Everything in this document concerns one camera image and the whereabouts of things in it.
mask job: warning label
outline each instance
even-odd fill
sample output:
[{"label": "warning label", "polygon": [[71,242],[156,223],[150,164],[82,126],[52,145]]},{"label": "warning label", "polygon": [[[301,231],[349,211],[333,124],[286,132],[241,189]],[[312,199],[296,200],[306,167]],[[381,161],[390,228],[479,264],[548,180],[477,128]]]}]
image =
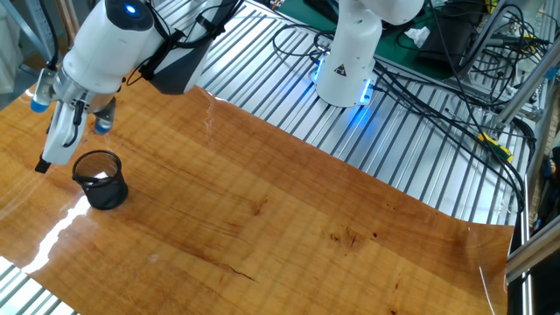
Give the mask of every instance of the warning label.
[{"label": "warning label", "polygon": [[338,68],[334,69],[334,72],[342,76],[347,76],[347,70],[344,68],[344,65],[340,65]]}]

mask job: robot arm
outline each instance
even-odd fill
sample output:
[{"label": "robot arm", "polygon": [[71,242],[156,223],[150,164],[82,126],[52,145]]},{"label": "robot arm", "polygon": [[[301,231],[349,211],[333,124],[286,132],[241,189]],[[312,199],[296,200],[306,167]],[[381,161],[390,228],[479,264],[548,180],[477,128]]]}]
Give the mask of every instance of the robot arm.
[{"label": "robot arm", "polygon": [[95,132],[110,130],[114,94],[123,77],[135,68],[163,94],[189,91],[200,77],[214,38],[241,1],[209,0],[185,34],[169,33],[149,3],[102,0],[87,16],[74,46],[57,72],[44,69],[31,109],[44,112],[58,101],[38,172],[50,163],[65,165],[80,142],[89,114],[96,115]]},{"label": "robot arm", "polygon": [[392,25],[407,23],[423,5],[424,0],[339,0],[339,22],[332,49],[317,71],[319,97],[339,107],[369,103],[382,20]]}]

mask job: green mat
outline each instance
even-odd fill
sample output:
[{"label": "green mat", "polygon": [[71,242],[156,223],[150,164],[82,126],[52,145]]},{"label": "green mat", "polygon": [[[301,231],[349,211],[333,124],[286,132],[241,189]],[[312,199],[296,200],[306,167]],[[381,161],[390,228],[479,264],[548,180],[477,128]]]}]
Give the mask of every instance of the green mat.
[{"label": "green mat", "polygon": [[[283,14],[295,18],[307,25],[311,25],[319,28],[320,30],[332,30],[336,27],[333,23],[326,17],[323,17],[320,13],[316,12],[312,7],[304,3],[304,0],[286,0],[279,9]],[[423,17],[417,17],[414,19],[416,24],[414,28],[421,29],[424,26],[428,26],[432,29],[435,25],[433,22],[432,14],[429,9],[426,10],[426,14]],[[420,74],[425,74],[433,79],[445,79],[452,76],[449,71],[442,71],[441,69],[426,65],[423,62],[415,61],[415,57],[418,52],[410,49],[405,49],[396,44],[396,37],[399,31],[381,38],[379,45],[377,46],[376,54],[382,56],[385,59],[391,60],[399,65],[405,66],[408,69],[419,72]],[[415,47],[414,42],[406,37],[406,35],[400,36],[400,42],[407,47]]]}]

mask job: black strap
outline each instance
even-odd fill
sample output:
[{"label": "black strap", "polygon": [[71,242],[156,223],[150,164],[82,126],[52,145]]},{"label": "black strap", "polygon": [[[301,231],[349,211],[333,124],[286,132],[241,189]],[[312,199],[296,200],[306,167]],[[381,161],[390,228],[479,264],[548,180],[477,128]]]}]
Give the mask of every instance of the black strap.
[{"label": "black strap", "polygon": [[150,57],[150,61],[145,66],[140,68],[140,74],[147,81],[153,79],[154,71],[161,64],[167,54],[171,49],[179,42],[180,39],[184,38],[185,34],[180,30],[175,30],[175,32],[167,39],[162,45],[154,52]]},{"label": "black strap", "polygon": [[214,25],[212,24],[212,22],[208,21],[204,16],[202,16],[202,14],[199,14],[196,17],[196,22],[200,25],[202,25],[202,27],[204,27],[206,29],[206,31],[212,35],[212,38],[215,39],[217,38],[220,34],[222,34],[223,32],[226,31],[226,29],[222,26],[219,25]]}]

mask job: metal grating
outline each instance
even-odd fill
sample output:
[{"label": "metal grating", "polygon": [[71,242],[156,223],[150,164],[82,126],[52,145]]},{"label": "metal grating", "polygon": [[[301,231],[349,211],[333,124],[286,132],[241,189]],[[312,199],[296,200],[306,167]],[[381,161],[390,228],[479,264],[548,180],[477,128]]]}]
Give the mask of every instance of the metal grating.
[{"label": "metal grating", "polygon": [[[189,24],[183,21],[203,5],[168,0],[158,9],[169,24],[185,30]],[[337,108],[320,100],[311,80],[316,65],[307,57],[276,54],[270,43],[274,33],[290,23],[246,2],[227,24],[226,33],[216,39],[198,84],[445,214],[478,223],[514,223],[517,205],[512,189],[392,94],[378,91],[367,106],[355,108]],[[312,38],[308,31],[288,30],[276,42],[285,51],[308,53]],[[396,65],[390,69],[406,74]],[[434,109],[448,108],[467,118],[465,106],[444,89],[405,79],[402,84]],[[381,83],[378,88],[386,90]],[[455,129],[448,130],[462,139]],[[529,156],[524,140],[505,134],[500,142],[514,153],[514,165],[523,174]],[[478,145],[468,141],[464,145],[489,160]]]},{"label": "metal grating", "polygon": [[0,256],[0,314],[77,315],[78,313]]}]

